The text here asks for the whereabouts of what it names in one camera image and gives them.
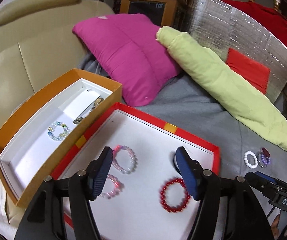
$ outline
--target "headrest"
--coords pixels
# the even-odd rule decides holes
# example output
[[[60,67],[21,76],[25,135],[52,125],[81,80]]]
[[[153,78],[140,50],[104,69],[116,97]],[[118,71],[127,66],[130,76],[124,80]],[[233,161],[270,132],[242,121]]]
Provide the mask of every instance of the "headrest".
[[[15,0],[0,8],[0,26],[37,11],[74,4],[79,1],[80,0]]]

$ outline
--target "beige leather headboard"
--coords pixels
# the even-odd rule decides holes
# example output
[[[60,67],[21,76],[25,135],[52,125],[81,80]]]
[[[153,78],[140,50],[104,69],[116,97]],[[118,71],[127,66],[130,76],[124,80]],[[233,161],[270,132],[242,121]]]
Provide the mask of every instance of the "beige leather headboard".
[[[27,97],[85,56],[72,27],[108,14],[107,4],[93,0],[17,0],[0,10],[0,127]]]

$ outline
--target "silver foil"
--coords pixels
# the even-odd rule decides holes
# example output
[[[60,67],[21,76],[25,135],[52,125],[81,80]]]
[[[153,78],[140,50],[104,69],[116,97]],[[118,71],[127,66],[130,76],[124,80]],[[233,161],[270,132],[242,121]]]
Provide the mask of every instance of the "silver foil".
[[[266,96],[274,103],[287,82],[286,46],[260,23],[221,0],[191,1],[184,31],[223,61],[233,48],[268,67]]]

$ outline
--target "red fabric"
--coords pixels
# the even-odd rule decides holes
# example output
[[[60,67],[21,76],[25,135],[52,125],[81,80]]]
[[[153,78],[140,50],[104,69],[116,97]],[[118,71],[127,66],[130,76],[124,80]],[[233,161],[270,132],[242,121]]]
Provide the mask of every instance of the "red fabric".
[[[255,19],[287,47],[287,20],[276,10],[254,2],[223,1]]]
[[[232,48],[229,48],[226,64],[261,93],[266,94],[270,74],[269,68]]]

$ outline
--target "screw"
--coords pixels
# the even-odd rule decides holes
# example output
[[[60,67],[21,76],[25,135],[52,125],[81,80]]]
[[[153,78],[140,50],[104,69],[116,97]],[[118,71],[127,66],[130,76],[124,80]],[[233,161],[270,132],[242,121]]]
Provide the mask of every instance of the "screw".
[[[203,173],[203,175],[205,175],[205,176],[211,176],[212,171],[211,171],[211,170],[204,170],[202,173]]]
[[[80,171],[77,172],[77,175],[78,176],[84,176],[84,175],[86,175],[86,173],[87,172],[85,170],[80,170]]]
[[[245,182],[245,178],[244,177],[242,177],[242,176],[238,176],[237,177],[237,181],[239,181],[239,182]]]
[[[48,182],[52,179],[52,177],[50,175],[47,175],[46,177],[44,177],[44,182]]]

